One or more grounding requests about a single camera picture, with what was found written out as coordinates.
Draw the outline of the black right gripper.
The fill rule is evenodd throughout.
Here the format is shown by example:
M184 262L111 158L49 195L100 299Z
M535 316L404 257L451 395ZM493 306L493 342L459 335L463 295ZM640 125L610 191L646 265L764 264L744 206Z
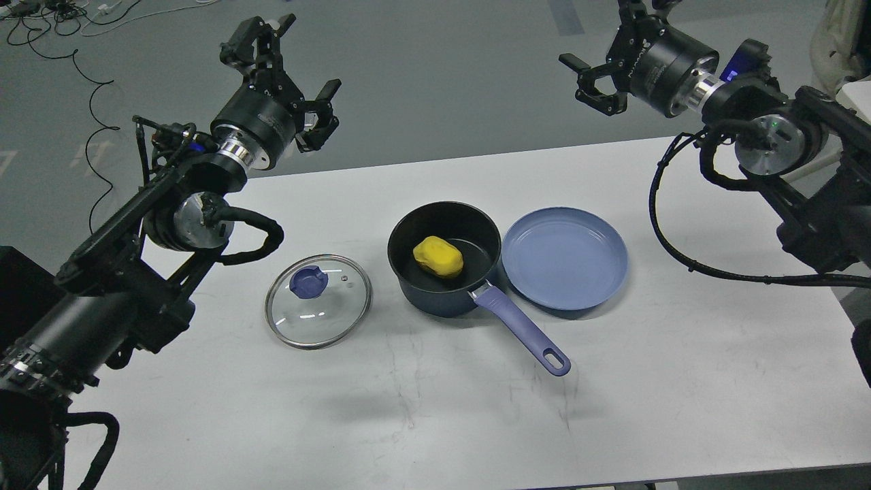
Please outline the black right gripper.
M576 74L575 99L600 114L615 116L627 108L627 93L642 100L666 118L687 109L694 71L712 74L719 53L712 47L671 26L669 13L681 0L617 1L619 30L606 64L590 66L572 53L558 61ZM615 92L606 94L598 80L613 79Z

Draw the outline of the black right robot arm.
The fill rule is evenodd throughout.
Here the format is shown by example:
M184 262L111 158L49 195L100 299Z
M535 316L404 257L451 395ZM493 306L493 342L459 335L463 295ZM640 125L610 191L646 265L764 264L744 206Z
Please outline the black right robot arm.
M681 133L657 164L649 216L663 249L691 272L728 281L794 287L868 289L868 277L846 275L869 264L869 124L840 105L836 93L869 80L868 1L828 1L812 40L816 86L793 97L772 75L768 46L747 38L723 69L716 50L672 26L675 1L619 1L619 28L603 65L563 53L576 74L575 98L607 116L629 96L665 116L697 112L703 129ZM728 191L759 193L781 219L784 251L812 275L754 276L715 269L681 253L660 229L657 190L672 158L699 149L707 181Z

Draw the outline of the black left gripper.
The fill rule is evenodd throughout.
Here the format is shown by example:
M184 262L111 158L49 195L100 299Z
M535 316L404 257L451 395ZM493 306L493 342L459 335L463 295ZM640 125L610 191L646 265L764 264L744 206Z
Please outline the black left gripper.
M246 19L220 45L221 63L242 75L242 87L218 112L210 133L218 153L243 170L273 169L295 142L300 152L320 151L339 127L332 99L342 86L340 80L327 81L313 100L303 102L302 115L267 94L281 93L290 84L280 40L296 19L295 14L286 14L276 26L260 16Z

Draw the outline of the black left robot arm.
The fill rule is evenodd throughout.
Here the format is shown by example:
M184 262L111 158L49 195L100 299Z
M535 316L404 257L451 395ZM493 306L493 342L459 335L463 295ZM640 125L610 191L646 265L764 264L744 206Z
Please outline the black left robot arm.
M69 429L102 425L105 440L82 489L99 484L120 425L106 412L72 412L72 396L96 387L135 350L158 353L189 328L192 295L216 265L254 263L280 247L277 221L226 201L249 173L275 167L289 148L320 150L339 125L329 80L306 99L283 66L280 41L295 22L255 16L221 44L220 61L242 85L208 131L134 116L144 171L139 192L78 246L54 288L3 264L14 295L2 310L2 487L63 486Z

